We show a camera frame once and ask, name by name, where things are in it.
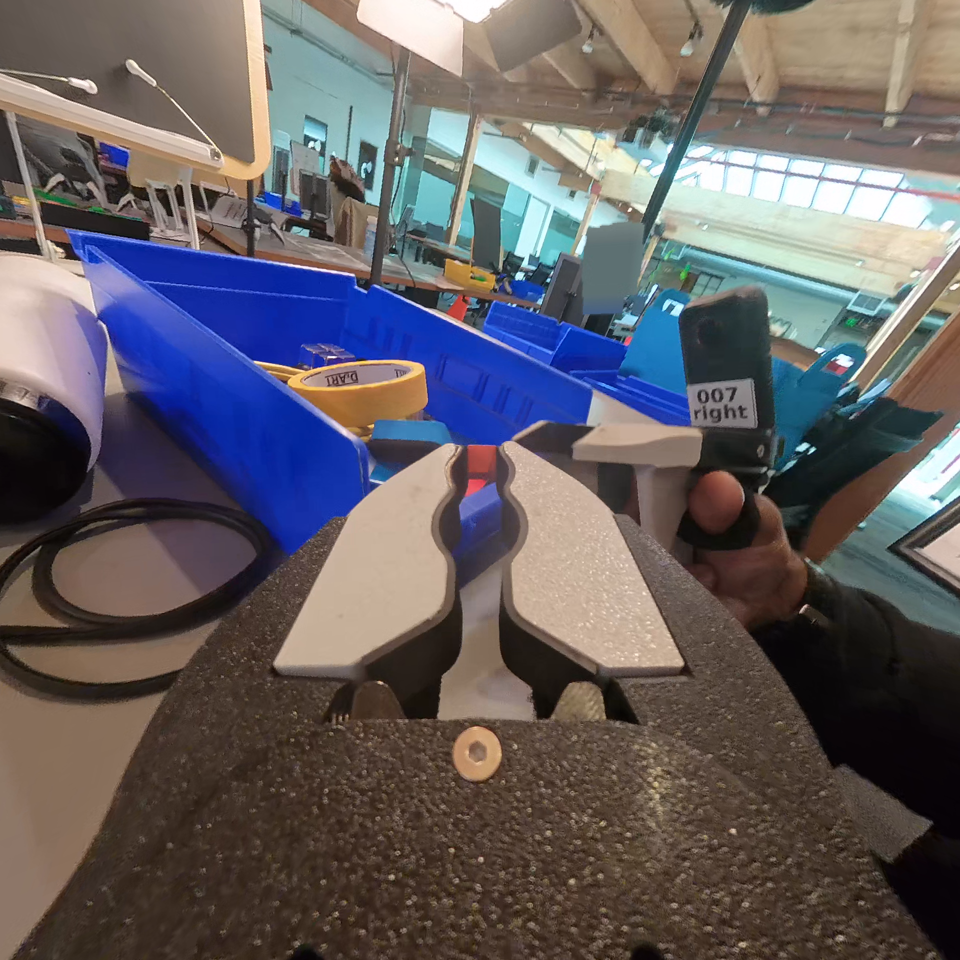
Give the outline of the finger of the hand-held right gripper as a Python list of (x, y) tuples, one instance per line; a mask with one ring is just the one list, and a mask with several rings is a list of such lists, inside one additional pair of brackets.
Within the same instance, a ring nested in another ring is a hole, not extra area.
[(613, 423), (590, 428), (572, 444), (572, 475), (615, 514), (631, 518), (682, 563), (692, 547), (679, 538), (702, 434), (691, 427)]
[(541, 420), (516, 433), (513, 442), (536, 454), (571, 457), (574, 446), (594, 429), (590, 424)]

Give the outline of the large blue plastic bin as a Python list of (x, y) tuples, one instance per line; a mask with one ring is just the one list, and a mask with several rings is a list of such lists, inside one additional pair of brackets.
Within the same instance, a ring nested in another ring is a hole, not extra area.
[(69, 231), (127, 396), (291, 554), (371, 491), (364, 442), (257, 365), (306, 344), (425, 367), (426, 413), (500, 445), (585, 424), (585, 383), (400, 295), (315, 270)]

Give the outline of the person's right forearm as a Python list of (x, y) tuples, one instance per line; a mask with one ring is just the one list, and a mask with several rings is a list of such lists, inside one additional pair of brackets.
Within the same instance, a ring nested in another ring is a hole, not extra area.
[(785, 680), (886, 880), (943, 958), (959, 940), (958, 635), (807, 569), (750, 633)]

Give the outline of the person's right hand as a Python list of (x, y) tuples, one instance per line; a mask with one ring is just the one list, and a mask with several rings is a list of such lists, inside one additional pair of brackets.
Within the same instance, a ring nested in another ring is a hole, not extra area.
[[(704, 474), (691, 488), (688, 511), (706, 533), (727, 532), (741, 514), (745, 493), (724, 471)], [(791, 547), (778, 506), (755, 498), (758, 527), (749, 547), (696, 550), (687, 571), (751, 631), (793, 618), (808, 586), (809, 571)]]

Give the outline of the blue plastic block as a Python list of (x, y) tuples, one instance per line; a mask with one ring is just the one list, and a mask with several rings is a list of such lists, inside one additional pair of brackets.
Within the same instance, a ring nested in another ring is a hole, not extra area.
[(452, 443), (448, 427), (433, 419), (379, 419), (366, 440), (370, 483), (382, 484), (434, 450)]

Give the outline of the black cabinet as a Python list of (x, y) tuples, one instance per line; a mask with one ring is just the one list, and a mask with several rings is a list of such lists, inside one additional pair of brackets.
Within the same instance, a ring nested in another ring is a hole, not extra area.
[(582, 328), (584, 294), (582, 260), (579, 257), (569, 253), (558, 256), (538, 312), (558, 322)]

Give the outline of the dark cloth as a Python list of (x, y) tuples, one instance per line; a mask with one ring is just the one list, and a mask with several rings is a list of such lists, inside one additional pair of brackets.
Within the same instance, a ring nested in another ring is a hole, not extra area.
[(780, 510), (790, 544), (804, 546), (832, 497), (891, 456), (913, 450), (942, 416), (885, 395), (830, 408), (764, 491)]

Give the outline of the brown jacket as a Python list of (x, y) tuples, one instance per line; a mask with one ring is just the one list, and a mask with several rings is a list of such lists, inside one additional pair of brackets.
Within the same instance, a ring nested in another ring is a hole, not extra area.
[(329, 184), (333, 242), (363, 250), (369, 216), (363, 179), (350, 163), (334, 155), (329, 162)]

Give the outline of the black light stand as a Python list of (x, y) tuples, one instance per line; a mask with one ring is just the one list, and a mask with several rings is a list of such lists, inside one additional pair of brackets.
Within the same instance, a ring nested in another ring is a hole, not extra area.
[(389, 134), (383, 155), (381, 192), (378, 203), (373, 251), (370, 258), (369, 287), (382, 285), (383, 264), (390, 248), (389, 240), (394, 190), (397, 184), (398, 169), (402, 166), (402, 162), (405, 159), (402, 132), (410, 66), (411, 51), (398, 46), (397, 56), (392, 70)]

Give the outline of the white roll with black cap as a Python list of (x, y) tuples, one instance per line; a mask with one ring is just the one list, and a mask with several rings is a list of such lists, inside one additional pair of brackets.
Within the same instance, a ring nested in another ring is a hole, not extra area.
[(101, 451), (109, 338), (85, 279), (1, 257), (1, 523), (38, 522), (84, 486)]

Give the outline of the studio light panel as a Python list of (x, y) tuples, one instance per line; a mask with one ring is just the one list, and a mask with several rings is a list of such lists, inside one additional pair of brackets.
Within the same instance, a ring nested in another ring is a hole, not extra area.
[(569, 1), (360, 1), (360, 24), (400, 48), (462, 77), (471, 51), (508, 73), (581, 35)]

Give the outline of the long black box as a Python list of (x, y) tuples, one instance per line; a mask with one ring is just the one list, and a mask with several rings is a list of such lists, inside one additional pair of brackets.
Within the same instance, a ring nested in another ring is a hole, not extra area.
[(42, 201), (39, 209), (44, 226), (145, 242), (151, 239), (150, 225), (137, 218), (49, 201)]

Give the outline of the black board with wood rim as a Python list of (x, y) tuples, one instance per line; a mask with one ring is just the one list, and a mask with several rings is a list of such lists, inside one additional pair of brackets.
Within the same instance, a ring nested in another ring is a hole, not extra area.
[(222, 152), (221, 173), (194, 171), (245, 182), (270, 162), (258, 1), (3, 1), (1, 66), (90, 79), (92, 97), (32, 83)]

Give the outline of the silver duct with vent grille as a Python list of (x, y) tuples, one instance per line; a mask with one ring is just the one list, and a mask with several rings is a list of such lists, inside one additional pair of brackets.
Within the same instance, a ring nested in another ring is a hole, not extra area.
[(889, 301), (887, 296), (876, 294), (873, 291), (855, 290), (853, 287), (833, 281), (815, 279), (789, 270), (767, 267), (753, 261), (707, 251), (697, 246), (684, 245), (683, 253), (692, 263), (725, 272), (726, 276), (750, 278), (771, 284), (777, 288), (821, 299), (831, 299), (865, 316), (877, 316)]

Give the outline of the wooden post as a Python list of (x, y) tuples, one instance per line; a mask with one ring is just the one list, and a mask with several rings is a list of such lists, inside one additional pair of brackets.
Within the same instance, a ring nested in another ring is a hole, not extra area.
[[(957, 282), (959, 244), (953, 244), (935, 270), (926, 274), (870, 340), (867, 358), (855, 374), (862, 387), (880, 378), (887, 364), (918, 328), (930, 309)], [(914, 410), (941, 413), (910, 450), (896, 453), (834, 495), (817, 514), (802, 552), (821, 562), (865, 521), (896, 486), (949, 436), (959, 418), (959, 318), (954, 310), (906, 366), (886, 397)]]

